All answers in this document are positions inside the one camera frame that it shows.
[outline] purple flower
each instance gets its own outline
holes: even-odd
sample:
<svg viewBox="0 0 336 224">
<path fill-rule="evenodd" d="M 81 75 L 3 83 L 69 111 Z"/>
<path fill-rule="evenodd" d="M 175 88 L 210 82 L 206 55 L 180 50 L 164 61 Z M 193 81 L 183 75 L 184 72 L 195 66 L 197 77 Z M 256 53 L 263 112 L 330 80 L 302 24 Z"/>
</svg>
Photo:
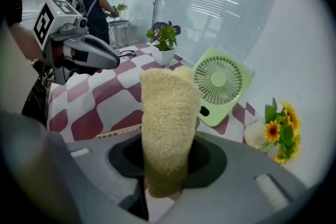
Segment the purple flower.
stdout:
<svg viewBox="0 0 336 224">
<path fill-rule="evenodd" d="M 181 33 L 181 28 L 178 25 L 174 25 L 173 28 L 176 30 L 176 35 L 179 35 Z"/>
<path fill-rule="evenodd" d="M 160 37 L 160 33 L 159 30 L 161 29 L 162 26 L 166 27 L 166 26 L 173 26 L 172 22 L 169 21 L 169 24 L 164 23 L 164 22 L 156 22 L 155 24 L 153 24 L 152 28 L 151 28 L 151 33 L 154 34 L 154 41 L 158 40 Z M 173 28 L 176 30 L 176 35 L 179 35 L 181 33 L 181 28 L 178 25 L 174 25 Z"/>
</svg>

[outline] fan grille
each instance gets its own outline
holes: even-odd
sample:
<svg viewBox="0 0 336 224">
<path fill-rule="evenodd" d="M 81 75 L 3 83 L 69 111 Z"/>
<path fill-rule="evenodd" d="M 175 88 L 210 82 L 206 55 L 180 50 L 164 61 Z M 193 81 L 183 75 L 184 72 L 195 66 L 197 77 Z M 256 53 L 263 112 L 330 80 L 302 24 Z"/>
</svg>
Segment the fan grille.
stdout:
<svg viewBox="0 0 336 224">
<path fill-rule="evenodd" d="M 194 81 L 206 102 L 225 104 L 234 101 L 241 93 L 243 76 L 231 59 L 213 56 L 198 65 Z"/>
</svg>

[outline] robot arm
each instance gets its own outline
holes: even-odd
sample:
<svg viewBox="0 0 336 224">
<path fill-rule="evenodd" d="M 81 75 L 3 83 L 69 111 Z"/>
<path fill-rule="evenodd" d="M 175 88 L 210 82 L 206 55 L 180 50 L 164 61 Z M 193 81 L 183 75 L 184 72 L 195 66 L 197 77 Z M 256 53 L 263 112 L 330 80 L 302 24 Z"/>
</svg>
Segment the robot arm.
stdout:
<svg viewBox="0 0 336 224">
<path fill-rule="evenodd" d="M 98 69 L 114 69 L 120 63 L 106 42 L 88 33 L 87 19 L 66 1 L 45 2 L 34 26 L 34 36 L 43 52 L 45 65 L 54 70 L 57 84 L 64 85 L 75 72 L 92 75 Z M 61 67 L 56 67 L 53 60 L 51 46 L 55 41 L 63 43 Z"/>
</svg>

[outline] eyeglasses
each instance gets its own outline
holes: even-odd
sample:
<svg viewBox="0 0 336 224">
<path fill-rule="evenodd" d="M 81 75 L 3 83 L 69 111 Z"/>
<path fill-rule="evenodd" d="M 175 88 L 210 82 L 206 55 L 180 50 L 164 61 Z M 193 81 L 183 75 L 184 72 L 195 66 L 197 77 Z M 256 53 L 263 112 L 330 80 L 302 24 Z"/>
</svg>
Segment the eyeglasses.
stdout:
<svg viewBox="0 0 336 224">
<path fill-rule="evenodd" d="M 121 51 L 120 52 L 120 55 L 119 57 L 126 57 L 128 59 L 132 59 L 134 58 L 135 56 L 137 56 L 136 54 L 134 54 L 134 50 L 124 50 L 124 51 Z"/>
</svg>

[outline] potted plant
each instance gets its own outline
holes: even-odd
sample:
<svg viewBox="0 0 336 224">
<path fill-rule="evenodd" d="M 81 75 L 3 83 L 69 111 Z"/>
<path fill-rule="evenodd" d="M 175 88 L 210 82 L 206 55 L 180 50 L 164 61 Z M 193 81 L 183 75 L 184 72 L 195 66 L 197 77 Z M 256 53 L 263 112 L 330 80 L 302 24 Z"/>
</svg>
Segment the potted plant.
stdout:
<svg viewBox="0 0 336 224">
<path fill-rule="evenodd" d="M 283 109 L 277 112 L 277 102 L 265 106 L 265 121 L 259 120 L 246 127 L 244 138 L 246 144 L 262 152 L 270 152 L 277 147 L 273 159 L 283 164 L 297 156 L 300 142 L 300 120 L 295 109 L 287 101 L 280 102 Z"/>
<path fill-rule="evenodd" d="M 177 46 L 176 36 L 180 33 L 180 26 L 173 26 L 171 21 L 168 24 L 157 22 L 148 30 L 146 36 L 151 39 L 151 43 L 156 41 L 152 46 L 152 56 L 160 66 L 166 66 L 172 61 L 175 54 L 173 46 Z"/>
<path fill-rule="evenodd" d="M 117 5 L 117 7 L 116 7 L 116 9 L 117 9 L 117 11 L 119 11 L 119 15 L 120 15 L 120 20 L 123 20 L 123 19 L 125 19 L 125 14 L 124 14 L 124 10 L 126 10 L 127 9 L 127 5 L 125 5 L 124 3 L 120 3 L 120 4 L 118 4 Z"/>
</svg>

